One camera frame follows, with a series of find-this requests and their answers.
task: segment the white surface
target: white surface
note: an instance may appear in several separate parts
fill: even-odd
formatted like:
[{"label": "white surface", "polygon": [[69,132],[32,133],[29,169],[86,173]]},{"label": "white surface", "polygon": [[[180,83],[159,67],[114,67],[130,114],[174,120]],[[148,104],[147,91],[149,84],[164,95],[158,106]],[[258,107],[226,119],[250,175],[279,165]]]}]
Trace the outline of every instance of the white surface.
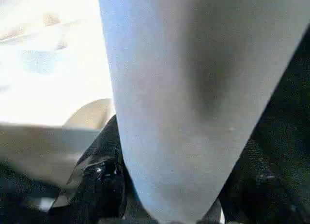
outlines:
[{"label": "white surface", "polygon": [[98,130],[0,125],[0,160],[30,178],[65,186]]},{"label": "white surface", "polygon": [[61,126],[111,98],[98,0],[0,0],[0,122]]}]

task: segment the black fabric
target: black fabric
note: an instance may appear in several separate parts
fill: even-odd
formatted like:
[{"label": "black fabric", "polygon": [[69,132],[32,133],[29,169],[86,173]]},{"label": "black fabric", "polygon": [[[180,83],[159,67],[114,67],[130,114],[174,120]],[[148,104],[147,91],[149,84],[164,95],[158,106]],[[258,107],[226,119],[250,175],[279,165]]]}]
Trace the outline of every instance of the black fabric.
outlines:
[{"label": "black fabric", "polygon": [[227,220],[310,223],[310,31],[221,194]]},{"label": "black fabric", "polygon": [[26,198],[56,198],[60,189],[47,182],[31,180],[0,164],[0,223],[49,223],[46,213],[26,206]]}]

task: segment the shiny black material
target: shiny black material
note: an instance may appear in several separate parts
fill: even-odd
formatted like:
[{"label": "shiny black material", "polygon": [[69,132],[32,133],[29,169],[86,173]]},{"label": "shiny black material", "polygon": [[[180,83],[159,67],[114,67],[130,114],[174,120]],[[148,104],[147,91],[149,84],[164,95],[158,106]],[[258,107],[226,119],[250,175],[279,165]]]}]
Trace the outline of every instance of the shiny black material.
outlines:
[{"label": "shiny black material", "polygon": [[92,224],[99,218],[121,218],[126,207],[124,163],[114,116],[78,161],[82,181],[70,204],[54,208],[53,223]]}]

